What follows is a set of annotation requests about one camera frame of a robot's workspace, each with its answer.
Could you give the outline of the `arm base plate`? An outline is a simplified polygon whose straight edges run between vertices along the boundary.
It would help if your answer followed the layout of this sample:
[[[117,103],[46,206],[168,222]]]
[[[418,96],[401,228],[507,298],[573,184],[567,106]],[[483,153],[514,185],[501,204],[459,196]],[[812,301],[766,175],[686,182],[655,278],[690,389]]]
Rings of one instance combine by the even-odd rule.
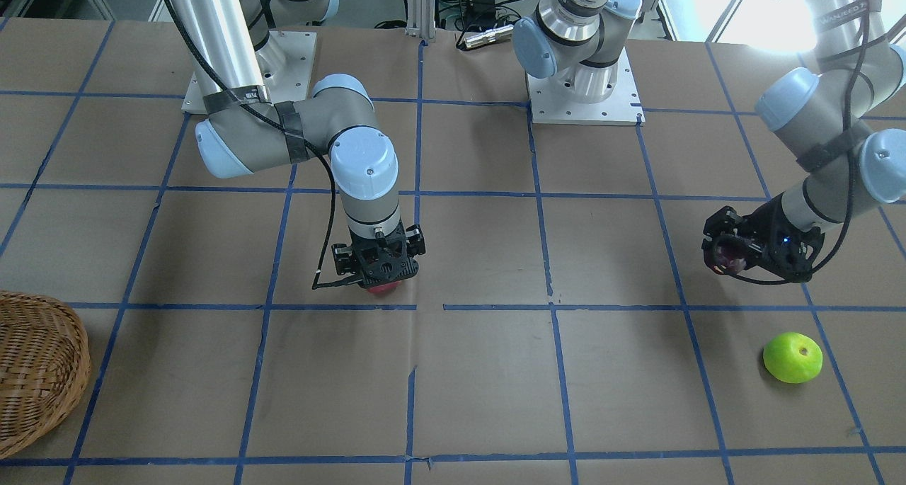
[[[525,78],[534,123],[636,126],[646,122],[626,49],[618,62],[605,68],[579,64],[550,78]]]
[[[269,41],[256,52],[256,59],[272,101],[310,98],[316,44],[314,31],[270,31]],[[195,66],[182,104],[182,110],[189,114],[207,114],[203,97],[214,91],[214,83],[203,78],[201,68]]]

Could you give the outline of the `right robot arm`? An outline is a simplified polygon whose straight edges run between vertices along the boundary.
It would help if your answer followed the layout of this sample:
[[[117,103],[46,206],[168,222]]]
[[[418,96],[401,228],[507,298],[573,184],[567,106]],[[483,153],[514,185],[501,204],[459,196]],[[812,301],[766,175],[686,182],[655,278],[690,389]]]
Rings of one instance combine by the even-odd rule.
[[[366,290],[414,278],[426,251],[421,228],[399,214],[398,158],[377,127],[362,83],[338,73],[311,98],[277,102],[253,52],[240,0],[163,0],[195,58],[214,83],[203,97],[208,117],[195,128],[208,170],[233,178],[318,159],[342,201],[352,243],[330,245],[338,279]]]

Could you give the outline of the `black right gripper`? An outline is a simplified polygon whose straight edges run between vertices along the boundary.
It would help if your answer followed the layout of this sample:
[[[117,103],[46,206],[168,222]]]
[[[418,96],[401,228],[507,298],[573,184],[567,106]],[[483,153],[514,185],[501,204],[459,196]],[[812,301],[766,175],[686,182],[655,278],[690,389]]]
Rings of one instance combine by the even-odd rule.
[[[354,233],[350,236],[349,246],[331,246],[337,275],[346,275],[339,285],[359,285],[368,290],[414,278],[420,269],[416,256],[426,253],[419,224],[404,228],[399,223],[388,234],[379,231],[376,239],[363,239]]]

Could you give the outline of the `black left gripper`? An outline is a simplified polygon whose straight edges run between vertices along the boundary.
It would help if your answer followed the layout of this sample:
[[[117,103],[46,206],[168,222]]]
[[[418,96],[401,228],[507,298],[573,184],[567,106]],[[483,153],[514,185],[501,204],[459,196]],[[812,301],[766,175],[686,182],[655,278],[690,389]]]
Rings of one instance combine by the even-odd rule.
[[[732,278],[750,284],[803,284],[813,276],[813,266],[825,243],[818,227],[803,231],[784,214],[775,197],[756,211],[740,216],[730,205],[704,223],[702,251],[715,239],[737,239],[745,247],[747,269]]]

